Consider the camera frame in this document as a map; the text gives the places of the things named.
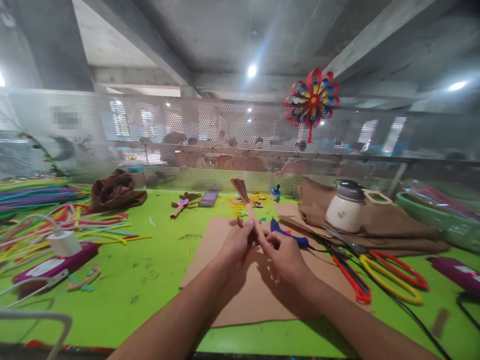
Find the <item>green basket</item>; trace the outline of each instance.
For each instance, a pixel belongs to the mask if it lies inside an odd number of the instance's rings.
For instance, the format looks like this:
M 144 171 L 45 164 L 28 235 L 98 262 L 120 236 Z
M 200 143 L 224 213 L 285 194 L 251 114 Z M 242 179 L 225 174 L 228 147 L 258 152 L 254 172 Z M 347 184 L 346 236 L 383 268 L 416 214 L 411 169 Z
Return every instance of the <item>green basket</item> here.
M 439 239 L 453 246 L 480 254 L 480 221 L 467 220 L 410 200 L 406 192 L 396 195 L 397 204 L 415 220 L 442 230 Z

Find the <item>red paper flower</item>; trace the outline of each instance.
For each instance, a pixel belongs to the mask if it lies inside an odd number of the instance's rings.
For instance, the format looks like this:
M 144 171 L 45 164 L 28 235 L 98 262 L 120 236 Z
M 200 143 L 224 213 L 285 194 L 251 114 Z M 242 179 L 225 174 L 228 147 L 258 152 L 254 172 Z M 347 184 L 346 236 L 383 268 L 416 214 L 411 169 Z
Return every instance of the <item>red paper flower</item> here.
M 287 119 L 297 127 L 305 124 L 310 128 L 307 143 L 312 142 L 312 128 L 316 128 L 321 119 L 329 119 L 334 114 L 333 107 L 340 103 L 334 96 L 339 91 L 339 85 L 332 83 L 334 73 L 329 71 L 322 77 L 320 69 L 314 69 L 308 74 L 306 84 L 297 81 L 291 87 L 293 95 L 285 100 L 285 105 L 292 107 Z

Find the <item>scissor handle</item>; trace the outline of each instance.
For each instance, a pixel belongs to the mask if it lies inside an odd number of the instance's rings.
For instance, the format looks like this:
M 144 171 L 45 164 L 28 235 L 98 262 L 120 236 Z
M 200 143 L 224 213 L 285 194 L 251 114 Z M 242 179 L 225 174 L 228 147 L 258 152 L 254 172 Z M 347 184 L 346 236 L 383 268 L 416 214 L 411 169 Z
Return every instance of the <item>scissor handle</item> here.
M 367 273 L 371 275 L 372 278 L 374 278 L 382 288 L 387 290 L 388 292 L 392 293 L 393 295 L 397 296 L 399 299 L 403 300 L 406 303 L 412 304 L 412 305 L 422 305 L 424 303 L 423 297 L 418 293 L 417 290 L 415 290 L 413 287 L 408 285 L 405 281 L 401 280 L 397 276 L 395 276 L 392 272 L 388 271 L 385 269 L 383 266 L 377 264 L 375 261 L 370 260 L 368 257 L 365 255 L 360 255 L 359 256 L 360 262 L 363 265 L 363 268 Z M 379 273 L 381 273 L 383 276 L 389 278 L 391 281 L 396 283 L 398 286 L 401 288 L 405 289 L 408 293 L 411 294 L 411 296 L 405 295 L 404 293 L 394 289 L 390 285 L 388 285 L 385 281 L 383 281 L 373 270 L 372 267 L 375 268 Z
M 383 266 L 388 268 L 392 273 L 394 273 L 398 277 L 402 278 L 403 280 L 405 280 L 410 285 L 413 285 L 413 286 L 415 286 L 419 289 L 428 291 L 429 283 L 423 278 L 422 275 L 420 275 L 418 272 L 416 272 L 411 266 L 409 266 L 406 263 L 404 263 L 403 261 L 397 259 L 395 256 L 389 255 L 389 254 L 381 252 L 381 251 L 369 250 L 368 252 L 375 259 L 380 261 L 383 264 Z M 385 259 L 389 259 L 389 260 L 393 261 L 394 263 L 398 264 L 402 269 L 404 269 L 407 273 L 412 274 L 415 278 L 411 278 L 408 275 L 404 274 L 403 272 L 401 272 L 399 269 L 397 269 L 395 266 L 393 266 L 391 263 L 389 263 Z
M 331 258 L 340 268 L 343 275 L 355 290 L 356 302 L 361 304 L 370 304 L 372 301 L 372 292 L 370 291 L 369 286 L 363 281 L 357 272 L 352 269 L 352 267 L 345 261 L 344 258 L 337 258 L 334 254 L 332 254 Z

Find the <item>concrete ceiling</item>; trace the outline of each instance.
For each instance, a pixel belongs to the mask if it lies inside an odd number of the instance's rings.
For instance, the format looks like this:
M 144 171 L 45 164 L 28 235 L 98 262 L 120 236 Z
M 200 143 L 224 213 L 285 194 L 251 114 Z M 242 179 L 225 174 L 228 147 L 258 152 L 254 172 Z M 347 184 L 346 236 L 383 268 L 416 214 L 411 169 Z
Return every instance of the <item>concrete ceiling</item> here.
M 92 66 L 158 68 L 82 0 L 73 0 L 86 59 Z
M 124 94 L 198 92 L 206 98 L 280 102 L 296 80 L 321 68 L 334 72 L 343 106 L 479 108 L 480 22 L 474 1 L 73 3 L 95 81 Z M 258 73 L 247 79 L 251 64 Z M 468 84 L 447 93 L 457 81 Z M 440 106 L 445 97 L 448 105 Z

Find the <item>glue gun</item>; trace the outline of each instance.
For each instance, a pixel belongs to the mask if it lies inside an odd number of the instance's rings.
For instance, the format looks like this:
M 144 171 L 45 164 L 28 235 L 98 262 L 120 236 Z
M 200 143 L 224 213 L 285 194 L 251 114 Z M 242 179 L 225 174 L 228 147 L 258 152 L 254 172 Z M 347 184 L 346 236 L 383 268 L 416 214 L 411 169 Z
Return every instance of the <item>glue gun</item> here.
M 288 237 L 294 238 L 300 249 L 305 249 L 305 248 L 313 249 L 310 246 L 309 240 L 306 237 L 296 237 L 286 233 L 280 228 L 279 222 L 272 217 L 270 221 L 270 232 L 273 233 L 274 231 L 279 232 L 280 234 L 286 235 Z

